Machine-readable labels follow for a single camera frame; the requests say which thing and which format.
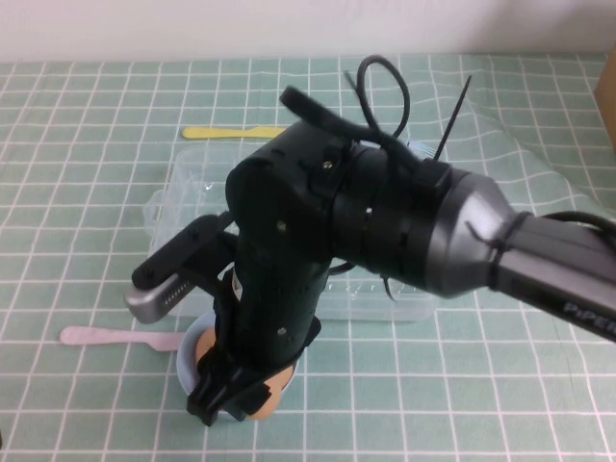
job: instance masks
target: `black cable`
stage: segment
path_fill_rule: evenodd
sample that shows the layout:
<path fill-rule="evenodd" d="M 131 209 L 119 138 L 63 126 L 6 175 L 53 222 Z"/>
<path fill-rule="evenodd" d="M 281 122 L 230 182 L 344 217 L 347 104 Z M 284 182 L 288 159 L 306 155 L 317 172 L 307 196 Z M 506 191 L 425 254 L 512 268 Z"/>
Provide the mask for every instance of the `black cable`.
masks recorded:
<path fill-rule="evenodd" d="M 378 122 L 376 121 L 376 118 L 374 117 L 374 113 L 372 112 L 372 108 L 370 106 L 370 103 L 368 102 L 368 96 L 366 95 L 366 72 L 368 71 L 368 67 L 372 64 L 381 64 L 383 67 L 385 67 L 392 74 L 394 79 L 396 79 L 396 82 L 398 83 L 400 90 L 402 91 L 402 101 L 403 101 L 402 118 L 400 120 L 400 124 L 398 125 L 398 128 L 391 135 L 391 137 L 397 138 L 400 136 L 400 134 L 406 127 L 406 123 L 408 122 L 408 117 L 411 114 L 411 95 L 408 91 L 408 87 L 406 86 L 406 82 L 404 82 L 404 78 L 402 77 L 402 74 L 400 74 L 400 72 L 396 69 L 396 67 L 382 56 L 370 55 L 369 57 L 365 58 L 359 64 L 359 67 L 357 68 L 357 83 L 353 82 L 353 79 L 351 78 L 350 74 L 347 71 L 345 71 L 346 80 L 348 81 L 348 84 L 353 89 L 353 91 L 355 91 L 355 94 L 357 95 L 357 99 L 359 100 L 359 105 L 362 108 L 362 112 L 364 113 L 364 118 L 366 119 L 368 126 L 372 128 L 374 132 L 383 134 L 380 127 L 378 126 Z M 386 146 L 382 144 L 381 146 L 386 150 L 386 152 L 389 152 L 387 151 Z M 329 274 L 330 275 L 344 274 L 345 272 L 350 271 L 353 268 L 355 268 L 355 265 L 353 265 L 352 263 L 346 262 L 337 267 L 330 268 Z M 385 283 L 385 288 L 386 288 L 386 292 L 388 296 L 391 299 L 393 299 L 391 292 L 389 290 L 389 282 L 385 278 L 383 279 L 383 282 Z"/>
<path fill-rule="evenodd" d="M 555 212 L 553 214 L 543 215 L 543 218 L 555 219 L 557 221 L 577 222 L 594 226 L 605 234 L 616 238 L 616 224 L 607 218 L 598 215 L 588 214 L 586 212 L 570 211 L 570 212 Z"/>
<path fill-rule="evenodd" d="M 337 276 L 338 274 L 344 274 L 347 271 L 351 271 L 353 268 L 355 268 L 355 265 L 349 262 L 344 262 L 337 267 L 330 268 L 328 274 L 330 276 Z"/>
<path fill-rule="evenodd" d="M 441 138 L 441 142 L 439 142 L 439 147 L 436 148 L 436 153 L 434 154 L 434 157 L 432 158 L 433 161 L 438 161 L 439 158 L 441 157 L 441 154 L 443 153 L 443 149 L 445 148 L 445 143 L 447 142 L 447 139 L 449 138 L 449 133 L 451 132 L 451 129 L 453 128 L 453 123 L 458 117 L 458 113 L 460 112 L 460 108 L 462 107 L 462 102 L 464 101 L 464 97 L 466 96 L 466 92 L 468 91 L 470 84 L 471 84 L 471 76 L 469 75 L 469 78 L 466 79 L 466 84 L 464 84 L 464 89 L 462 89 L 462 93 L 460 93 L 458 102 L 455 103 L 455 108 L 453 108 L 453 113 L 451 114 L 451 117 L 449 118 L 449 123 L 447 124 L 447 127 L 445 129 L 445 133 L 443 134 L 443 137 Z"/>

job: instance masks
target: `yellow wooden stick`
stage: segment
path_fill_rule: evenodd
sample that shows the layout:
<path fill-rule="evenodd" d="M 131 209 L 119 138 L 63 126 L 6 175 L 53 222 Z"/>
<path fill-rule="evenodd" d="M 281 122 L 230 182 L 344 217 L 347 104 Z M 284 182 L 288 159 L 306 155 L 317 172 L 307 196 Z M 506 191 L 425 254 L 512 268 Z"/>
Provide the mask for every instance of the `yellow wooden stick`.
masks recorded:
<path fill-rule="evenodd" d="M 214 138 L 276 138 L 282 132 L 282 127 L 255 127 L 250 130 L 234 130 L 229 128 L 186 127 L 182 136 L 188 140 L 208 140 Z"/>

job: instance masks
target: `table surface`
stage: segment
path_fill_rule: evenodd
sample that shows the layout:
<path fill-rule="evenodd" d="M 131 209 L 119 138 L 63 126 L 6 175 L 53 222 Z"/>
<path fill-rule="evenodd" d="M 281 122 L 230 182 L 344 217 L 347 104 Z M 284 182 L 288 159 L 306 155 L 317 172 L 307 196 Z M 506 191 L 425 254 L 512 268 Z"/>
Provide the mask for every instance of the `table surface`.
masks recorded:
<path fill-rule="evenodd" d="M 592 89 L 605 55 L 398 56 L 406 137 L 436 146 L 467 74 L 446 159 L 495 177 L 521 210 L 616 210 L 616 157 Z M 0 64 L 0 430 L 13 461 L 607 461 L 616 349 L 487 291 L 416 324 L 328 321 L 278 412 L 205 429 L 174 355 L 61 346 L 71 324 L 137 325 L 122 297 L 149 250 L 141 209 L 189 145 L 186 125 L 289 125 L 286 85 L 343 116 L 357 58 Z M 371 101 L 398 124 L 391 77 Z"/>

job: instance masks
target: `green grid mat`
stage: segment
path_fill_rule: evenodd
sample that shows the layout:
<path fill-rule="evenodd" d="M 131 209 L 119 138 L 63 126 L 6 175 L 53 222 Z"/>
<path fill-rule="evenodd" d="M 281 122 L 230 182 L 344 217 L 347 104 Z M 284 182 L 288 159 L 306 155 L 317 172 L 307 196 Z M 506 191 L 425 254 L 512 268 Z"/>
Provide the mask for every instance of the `green grid mat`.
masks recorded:
<path fill-rule="evenodd" d="M 494 176 L 519 209 L 616 210 L 616 156 L 591 91 L 605 55 L 392 59 L 411 90 L 407 137 L 435 147 L 472 73 L 449 162 Z M 0 64 L 1 462 L 616 455 L 616 348 L 487 291 L 440 301 L 417 324 L 326 322 L 257 424 L 203 428 L 184 411 L 173 355 L 58 344 L 70 324 L 185 330 L 191 319 L 137 325 L 122 301 L 149 250 L 142 206 L 189 145 L 179 129 L 288 125 L 287 85 L 361 122 L 340 74 L 359 61 Z M 378 68 L 368 83 L 393 130 L 395 83 Z"/>

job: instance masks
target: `white wall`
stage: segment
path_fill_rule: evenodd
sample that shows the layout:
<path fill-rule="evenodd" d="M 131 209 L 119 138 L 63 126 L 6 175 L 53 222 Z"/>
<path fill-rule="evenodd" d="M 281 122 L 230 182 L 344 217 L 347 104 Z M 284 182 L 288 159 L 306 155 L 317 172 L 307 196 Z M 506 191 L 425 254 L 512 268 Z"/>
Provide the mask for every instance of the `white wall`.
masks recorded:
<path fill-rule="evenodd" d="M 0 0 L 0 61 L 606 51 L 616 0 Z"/>

